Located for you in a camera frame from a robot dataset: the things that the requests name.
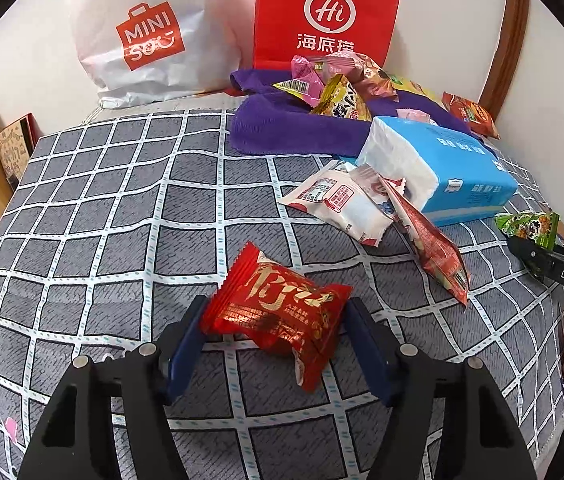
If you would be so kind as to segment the green snack packet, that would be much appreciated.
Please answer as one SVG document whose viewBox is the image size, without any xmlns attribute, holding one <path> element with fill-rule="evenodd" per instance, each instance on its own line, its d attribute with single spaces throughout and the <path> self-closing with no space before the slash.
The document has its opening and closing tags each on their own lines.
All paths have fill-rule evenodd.
<svg viewBox="0 0 564 480">
<path fill-rule="evenodd" d="M 519 214 L 496 214 L 496 227 L 506 236 L 517 236 L 524 240 L 531 240 L 540 247 L 552 250 L 554 248 L 559 214 L 556 212 L 523 211 Z"/>
</svg>

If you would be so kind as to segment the red snack packet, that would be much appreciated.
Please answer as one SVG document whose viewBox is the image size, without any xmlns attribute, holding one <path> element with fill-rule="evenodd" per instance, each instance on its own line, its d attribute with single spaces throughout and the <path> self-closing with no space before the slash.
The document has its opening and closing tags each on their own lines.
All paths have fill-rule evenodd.
<svg viewBox="0 0 564 480">
<path fill-rule="evenodd" d="M 319 286 L 246 243 L 199 320 L 206 335 L 242 334 L 266 352 L 292 356 L 299 387 L 314 391 L 333 356 L 353 288 Z"/>
</svg>

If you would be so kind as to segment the light pink snack packet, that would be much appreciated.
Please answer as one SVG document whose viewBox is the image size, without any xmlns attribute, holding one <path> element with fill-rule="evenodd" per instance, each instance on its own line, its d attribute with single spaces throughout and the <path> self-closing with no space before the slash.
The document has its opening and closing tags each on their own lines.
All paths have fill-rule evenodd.
<svg viewBox="0 0 564 480">
<path fill-rule="evenodd" d="M 412 122 L 423 122 L 427 125 L 437 125 L 437 122 L 431 118 L 429 114 L 423 110 L 414 110 L 414 108 L 398 108 L 398 117 L 405 120 L 411 120 Z"/>
</svg>

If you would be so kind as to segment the yellow snack packet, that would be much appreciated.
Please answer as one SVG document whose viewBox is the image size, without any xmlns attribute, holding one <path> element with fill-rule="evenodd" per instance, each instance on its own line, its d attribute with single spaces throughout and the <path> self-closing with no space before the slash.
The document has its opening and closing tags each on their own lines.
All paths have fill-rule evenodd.
<svg viewBox="0 0 564 480">
<path fill-rule="evenodd" d="M 311 114 L 370 122 L 373 118 L 367 103 L 343 74 L 329 79 L 325 86 L 315 81 L 291 79 L 273 84 L 311 107 Z"/>
</svg>

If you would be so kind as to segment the big pink snack bag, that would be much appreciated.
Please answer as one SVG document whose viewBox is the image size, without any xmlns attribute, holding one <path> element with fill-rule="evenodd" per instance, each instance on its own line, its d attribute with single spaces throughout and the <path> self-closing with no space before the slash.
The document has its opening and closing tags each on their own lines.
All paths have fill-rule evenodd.
<svg viewBox="0 0 564 480">
<path fill-rule="evenodd" d="M 329 55 L 295 55 L 291 59 L 289 92 L 315 107 L 329 81 L 335 76 L 345 76 L 364 101 L 389 99 L 399 101 L 393 82 L 373 58 L 352 51 L 337 51 Z"/>
</svg>

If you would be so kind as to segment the red-white long snack packet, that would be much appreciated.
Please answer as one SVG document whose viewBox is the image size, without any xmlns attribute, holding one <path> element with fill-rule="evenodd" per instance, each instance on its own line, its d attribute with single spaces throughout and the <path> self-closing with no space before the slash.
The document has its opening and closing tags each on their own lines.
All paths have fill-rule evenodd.
<svg viewBox="0 0 564 480">
<path fill-rule="evenodd" d="M 385 216 L 399 223 L 423 269 L 466 308 L 470 274 L 462 256 L 405 196 L 407 179 L 385 178 L 367 164 L 353 169 L 350 176 Z"/>
</svg>

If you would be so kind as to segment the blue tissue pack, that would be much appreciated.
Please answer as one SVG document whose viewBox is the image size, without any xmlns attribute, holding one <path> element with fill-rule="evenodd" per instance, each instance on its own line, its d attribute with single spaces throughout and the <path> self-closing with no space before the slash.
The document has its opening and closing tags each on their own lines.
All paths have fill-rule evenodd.
<svg viewBox="0 0 564 480">
<path fill-rule="evenodd" d="M 468 134 L 393 116 L 378 116 L 355 161 L 391 180 L 436 226 L 490 218 L 517 191 L 498 157 Z"/>
</svg>

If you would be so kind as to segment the white snack packet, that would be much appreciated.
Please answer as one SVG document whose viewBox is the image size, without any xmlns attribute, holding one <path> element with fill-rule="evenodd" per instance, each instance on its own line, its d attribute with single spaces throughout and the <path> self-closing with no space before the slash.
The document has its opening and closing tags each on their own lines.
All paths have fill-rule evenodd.
<svg viewBox="0 0 564 480">
<path fill-rule="evenodd" d="M 352 179 L 353 169 L 349 162 L 331 160 L 279 203 L 335 226 L 362 245 L 378 247 L 393 222 Z"/>
</svg>

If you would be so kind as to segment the orange-red chips bag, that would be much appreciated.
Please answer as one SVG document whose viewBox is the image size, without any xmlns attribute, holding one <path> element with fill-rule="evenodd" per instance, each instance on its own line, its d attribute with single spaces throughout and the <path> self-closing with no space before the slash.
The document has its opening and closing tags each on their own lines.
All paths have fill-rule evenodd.
<svg viewBox="0 0 564 480">
<path fill-rule="evenodd" d="M 452 116 L 465 122 L 473 133 L 486 138 L 500 139 L 490 113 L 478 103 L 448 92 L 442 94 L 442 103 Z"/>
</svg>

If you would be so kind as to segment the grey checked bed sheet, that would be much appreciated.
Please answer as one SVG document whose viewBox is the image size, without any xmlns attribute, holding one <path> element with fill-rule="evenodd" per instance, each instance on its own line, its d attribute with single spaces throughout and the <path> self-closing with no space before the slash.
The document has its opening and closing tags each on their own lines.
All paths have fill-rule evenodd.
<svg viewBox="0 0 564 480">
<path fill-rule="evenodd" d="M 375 321 L 439 360 L 478 356 L 539 464 L 564 430 L 564 289 L 542 285 L 492 219 L 442 228 L 472 278 L 464 309 L 395 226 L 367 247 L 279 198 L 324 155 L 246 156 L 235 105 L 107 118 L 38 143 L 0 220 L 0 479 L 15 479 L 75 356 L 120 358 L 210 296 L 247 242 L 317 284 L 352 286 Z M 364 479 L 388 412 L 347 336 L 321 386 L 242 336 L 210 339 L 167 408 L 192 479 Z"/>
</svg>

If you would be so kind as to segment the yellow chips bag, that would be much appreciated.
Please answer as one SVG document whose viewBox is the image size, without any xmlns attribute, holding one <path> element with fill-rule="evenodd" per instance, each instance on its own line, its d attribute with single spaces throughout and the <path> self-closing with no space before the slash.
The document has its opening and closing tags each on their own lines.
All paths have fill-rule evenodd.
<svg viewBox="0 0 564 480">
<path fill-rule="evenodd" d="M 442 99 L 440 99 L 439 96 L 434 93 L 434 91 L 422 87 L 412 79 L 401 77 L 395 74 L 389 74 L 388 78 L 391 81 L 393 90 L 395 90 L 396 94 L 398 95 L 398 100 L 400 100 L 402 93 L 410 93 L 413 94 L 413 96 L 423 96 L 424 98 L 427 98 L 428 100 L 436 103 L 438 106 L 444 107 Z"/>
</svg>

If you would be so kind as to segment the purple towel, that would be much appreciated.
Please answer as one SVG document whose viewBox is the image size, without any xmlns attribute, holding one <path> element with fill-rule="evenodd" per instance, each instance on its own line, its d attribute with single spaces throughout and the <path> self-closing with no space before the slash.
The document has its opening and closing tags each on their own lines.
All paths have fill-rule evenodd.
<svg viewBox="0 0 564 480">
<path fill-rule="evenodd" d="M 358 156 L 370 131 L 361 120 L 312 115 L 310 107 L 276 89 L 287 70 L 235 70 L 231 84 L 247 95 L 234 113 L 229 140 L 250 155 L 329 154 Z"/>
</svg>

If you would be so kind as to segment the brown framed picture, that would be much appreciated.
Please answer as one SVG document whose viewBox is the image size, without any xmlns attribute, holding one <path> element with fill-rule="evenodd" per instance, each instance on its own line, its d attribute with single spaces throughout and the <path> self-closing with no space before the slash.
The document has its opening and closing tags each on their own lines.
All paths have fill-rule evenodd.
<svg viewBox="0 0 564 480">
<path fill-rule="evenodd" d="M 28 113 L 0 131 L 0 162 L 6 180 L 15 191 L 39 140 L 36 122 Z"/>
</svg>

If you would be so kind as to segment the red Haidilao paper bag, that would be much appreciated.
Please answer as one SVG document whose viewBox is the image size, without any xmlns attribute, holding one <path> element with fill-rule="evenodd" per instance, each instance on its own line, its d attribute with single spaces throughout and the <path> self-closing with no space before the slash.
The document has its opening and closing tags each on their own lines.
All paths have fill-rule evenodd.
<svg viewBox="0 0 564 480">
<path fill-rule="evenodd" d="M 256 0 L 253 64 L 288 70 L 294 55 L 387 58 L 400 0 Z"/>
</svg>

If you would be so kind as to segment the brown door frame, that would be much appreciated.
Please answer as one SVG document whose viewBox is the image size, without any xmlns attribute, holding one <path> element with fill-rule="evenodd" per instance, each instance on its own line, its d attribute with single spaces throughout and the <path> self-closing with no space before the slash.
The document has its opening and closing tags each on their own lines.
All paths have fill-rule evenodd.
<svg viewBox="0 0 564 480">
<path fill-rule="evenodd" d="M 498 45 L 479 98 L 479 104 L 493 119 L 498 118 L 516 73 L 526 36 L 529 6 L 530 0 L 505 0 Z"/>
</svg>

